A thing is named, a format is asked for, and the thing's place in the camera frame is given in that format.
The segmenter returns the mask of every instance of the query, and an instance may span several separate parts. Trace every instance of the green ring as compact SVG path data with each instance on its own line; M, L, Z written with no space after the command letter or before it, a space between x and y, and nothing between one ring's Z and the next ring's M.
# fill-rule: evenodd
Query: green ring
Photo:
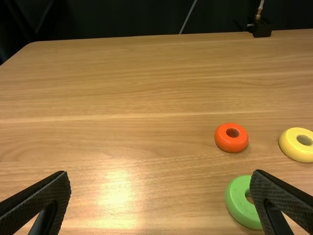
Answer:
M246 199L250 195L250 175L233 179L225 192L226 206L229 213L242 225L261 230L262 225L255 206Z

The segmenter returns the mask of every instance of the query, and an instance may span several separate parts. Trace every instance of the metal rod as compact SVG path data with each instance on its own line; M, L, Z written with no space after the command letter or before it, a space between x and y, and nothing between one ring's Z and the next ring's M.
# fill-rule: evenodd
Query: metal rod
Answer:
M185 19L185 22L184 22L184 24L182 25L182 27L181 27L181 29L180 29L180 31L179 31L179 34L181 34L182 31L184 30L184 28L185 28L185 26L186 26L186 23L187 23L187 21L188 21L188 19L189 19L189 16L190 16L191 12L193 11L193 9L194 9L194 7L195 7L197 1L198 1L198 0L194 0L193 4L191 5L191 8L190 8L190 10L189 10L189 12L188 12L188 15L187 15L187 17L186 17L186 19Z

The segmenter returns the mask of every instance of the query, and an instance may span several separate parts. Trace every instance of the wood grain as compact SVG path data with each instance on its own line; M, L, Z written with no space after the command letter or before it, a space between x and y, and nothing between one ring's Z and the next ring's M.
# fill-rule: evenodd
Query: wood grain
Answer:
M263 169L313 194L313 165L277 143L313 129L312 42L290 30L27 45L0 67L0 200L66 170L61 235L262 234L229 215L224 190ZM249 134L238 154L214 143L229 121Z

